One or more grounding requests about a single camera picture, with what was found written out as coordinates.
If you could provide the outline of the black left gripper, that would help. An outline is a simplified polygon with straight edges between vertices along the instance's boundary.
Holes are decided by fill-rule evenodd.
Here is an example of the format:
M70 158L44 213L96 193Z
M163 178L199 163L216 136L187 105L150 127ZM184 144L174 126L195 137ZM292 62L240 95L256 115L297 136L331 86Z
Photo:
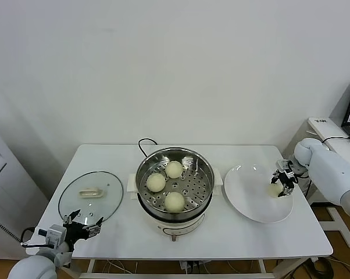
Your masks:
M80 209L71 212L69 215L64 215L63 226L66 228L66 242L76 242L80 239L89 239L98 235L101 231L103 217L101 217L95 224L86 226L84 224L75 222L74 219L80 214Z

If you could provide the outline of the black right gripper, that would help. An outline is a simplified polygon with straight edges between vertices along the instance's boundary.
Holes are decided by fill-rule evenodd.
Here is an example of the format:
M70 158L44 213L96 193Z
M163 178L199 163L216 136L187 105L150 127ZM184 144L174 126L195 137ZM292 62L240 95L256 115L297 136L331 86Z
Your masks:
M279 197L291 195L294 190L294 185L298 183L298 179L294 172L287 170L275 171L270 183L275 184L278 180L283 185L283 188L279 193Z

